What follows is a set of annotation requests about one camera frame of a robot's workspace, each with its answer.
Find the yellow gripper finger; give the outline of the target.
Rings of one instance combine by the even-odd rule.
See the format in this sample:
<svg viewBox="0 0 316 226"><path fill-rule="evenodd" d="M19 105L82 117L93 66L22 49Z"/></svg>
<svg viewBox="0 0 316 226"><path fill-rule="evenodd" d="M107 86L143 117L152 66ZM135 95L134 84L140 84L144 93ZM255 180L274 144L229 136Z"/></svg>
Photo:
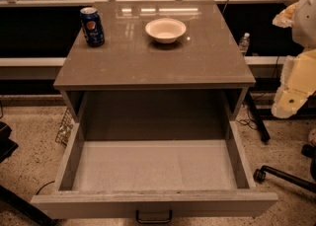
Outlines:
<svg viewBox="0 0 316 226"><path fill-rule="evenodd" d="M277 14L273 19L273 25L280 28L291 28L297 5L298 3L293 3Z"/></svg>
<svg viewBox="0 0 316 226"><path fill-rule="evenodd" d="M295 115L316 92L316 49L297 57L288 56L282 66L272 114L277 118Z"/></svg>

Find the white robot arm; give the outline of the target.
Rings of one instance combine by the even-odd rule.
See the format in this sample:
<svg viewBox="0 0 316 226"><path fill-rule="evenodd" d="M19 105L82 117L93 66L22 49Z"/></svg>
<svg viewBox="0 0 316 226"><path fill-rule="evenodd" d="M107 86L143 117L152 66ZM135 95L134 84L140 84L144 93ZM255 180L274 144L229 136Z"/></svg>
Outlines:
<svg viewBox="0 0 316 226"><path fill-rule="evenodd" d="M279 27L291 27L292 39L303 47L296 57L288 56L282 66L272 114L289 118L316 92L316 0L299 0L273 20Z"/></svg>

